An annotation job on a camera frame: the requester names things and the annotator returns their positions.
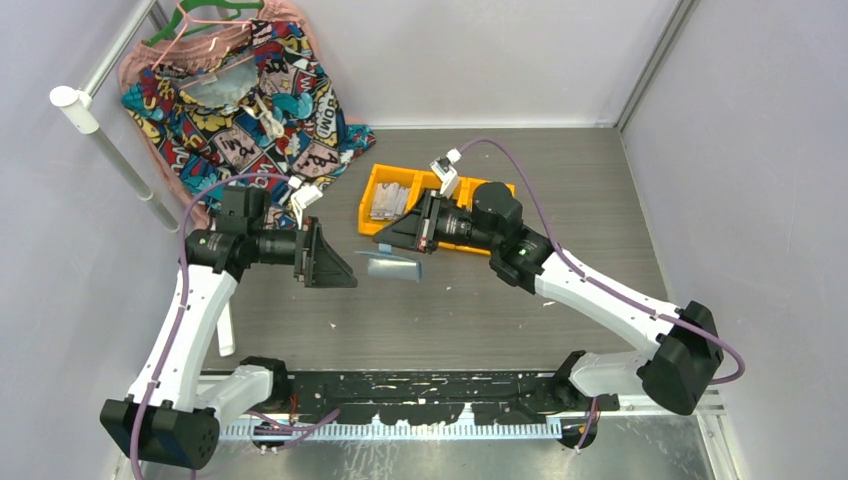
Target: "green hanger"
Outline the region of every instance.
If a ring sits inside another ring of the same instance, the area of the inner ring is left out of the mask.
[[[230,20],[235,20],[235,19],[239,18],[241,16],[242,10],[244,10],[244,9],[249,10],[249,9],[252,9],[252,8],[260,9],[260,8],[265,6],[265,3],[263,3],[263,2],[236,3],[236,2],[228,2],[227,0],[183,0],[182,2],[180,2],[180,5],[183,7],[183,10],[185,10],[186,12],[190,12],[190,11],[192,11],[195,8],[198,8],[198,7],[223,7],[223,8],[228,8],[230,10],[235,10],[236,13],[234,15],[231,15],[231,16],[224,19],[224,20],[230,21]],[[174,30],[176,30],[177,25],[179,25],[180,22],[182,22],[182,21],[183,21],[183,12],[181,12],[179,9],[175,9],[174,15],[171,16],[171,21],[168,22],[167,25],[165,25],[165,28],[160,30],[156,35],[153,35],[153,37],[150,40],[145,42],[145,44],[148,47],[152,47],[153,45],[156,45],[157,43],[159,43],[159,41],[162,40],[163,38],[174,38],[174,37],[176,37],[177,34]],[[192,33],[197,33],[197,32],[206,30],[207,28],[212,28],[214,26],[215,26],[215,24],[201,25],[197,28],[193,28],[193,29],[187,31],[183,36],[185,37],[185,36],[191,35]]]

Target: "metal floor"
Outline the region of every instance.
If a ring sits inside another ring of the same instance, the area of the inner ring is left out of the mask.
[[[308,211],[357,272],[359,287],[305,289],[290,267],[251,268],[232,301],[236,354],[219,358],[210,348],[205,366],[232,368],[247,355],[263,355],[285,360],[290,369],[555,369],[572,350],[627,349],[581,314],[559,304],[543,306],[543,298],[501,283],[482,255],[421,255],[424,280],[417,284],[365,275],[366,259],[353,252],[376,247],[356,231],[371,166],[427,170],[437,156],[479,136],[513,151],[565,248],[612,278],[665,298],[615,130],[382,130],[377,144]],[[500,152],[475,146],[458,169],[464,176],[514,183],[526,223],[541,231],[527,190]]]
[[[576,456],[554,440],[305,442],[261,456],[247,442],[221,444],[201,480],[712,480],[694,417],[601,418]],[[151,465],[148,480],[186,480]]]

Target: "gray table surface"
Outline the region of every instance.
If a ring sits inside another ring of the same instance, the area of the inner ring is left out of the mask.
[[[482,255],[422,255],[420,283],[365,274],[366,259],[353,252],[376,247],[357,233],[372,165],[427,170],[437,156],[479,136],[514,152],[565,248],[612,278],[665,298],[616,131],[381,130],[377,144],[308,210],[354,268],[359,287],[305,289],[290,267],[251,268],[232,300],[237,352],[220,358],[210,348],[205,366],[232,368],[247,355],[263,355],[285,360],[290,369],[555,369],[573,350],[626,350],[621,339],[576,311],[544,306],[544,298],[506,286]],[[526,188],[500,152],[474,147],[458,169],[464,176],[516,184],[525,222],[541,231]]]

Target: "pink fabric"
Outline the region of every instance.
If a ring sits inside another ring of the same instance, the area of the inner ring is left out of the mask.
[[[318,43],[315,41],[315,36],[312,29],[306,20],[306,16],[300,8],[288,1],[284,0],[265,0],[265,6],[256,15],[259,20],[271,22],[296,22],[315,52],[316,58],[320,60],[321,51],[318,48]],[[212,39],[217,37],[215,48],[209,50],[212,45]],[[243,45],[250,40],[250,27],[242,28],[241,25],[233,25],[225,27],[221,30],[210,32],[204,35],[192,35],[190,37],[180,39],[176,45],[168,52],[168,55],[162,59],[163,64],[179,66],[189,70],[208,69],[226,55],[228,47],[233,48],[238,45]],[[118,79],[120,81],[121,93],[129,90],[130,87],[139,81],[141,72],[153,64],[168,47],[167,41],[157,43],[152,47],[148,47],[143,43],[137,44],[132,51],[124,58],[118,68]],[[177,175],[168,167],[165,159],[159,154],[156,148],[148,140],[147,136],[141,130],[138,131],[147,150],[150,152],[156,170],[165,182],[165,186],[180,199],[183,205],[188,205],[191,201],[191,194],[177,177]],[[196,228],[206,228],[209,225],[209,216],[202,207],[195,207],[191,212],[192,220]]]

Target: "white plastic clip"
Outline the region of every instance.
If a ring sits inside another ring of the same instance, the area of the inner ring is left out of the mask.
[[[457,173],[456,169],[453,168],[453,164],[458,162],[460,158],[462,158],[462,154],[459,153],[459,150],[454,148],[443,158],[437,158],[430,163],[430,170],[432,170],[442,182],[442,186],[439,188],[440,196],[450,197],[453,195],[456,187],[459,186],[459,173]]]
[[[291,194],[289,199],[295,220],[297,220],[297,227],[301,228],[303,226],[303,211],[306,210],[306,207],[317,202],[324,194],[321,193],[320,188],[315,185],[304,184],[303,180],[295,176],[290,177],[288,183],[294,189],[294,193]]]
[[[274,115],[268,110],[268,107],[265,105],[265,102],[260,98],[257,102],[259,104],[259,109],[261,112],[258,114],[255,110],[248,106],[241,107],[248,115],[259,120],[259,123],[262,124],[262,127],[265,129],[265,135],[268,136],[268,140],[274,141],[283,135],[286,134],[285,125],[280,123]]]
[[[88,111],[91,97],[87,93],[71,87],[56,87],[50,91],[50,103],[59,107],[83,135],[92,134],[100,128],[97,119]]]

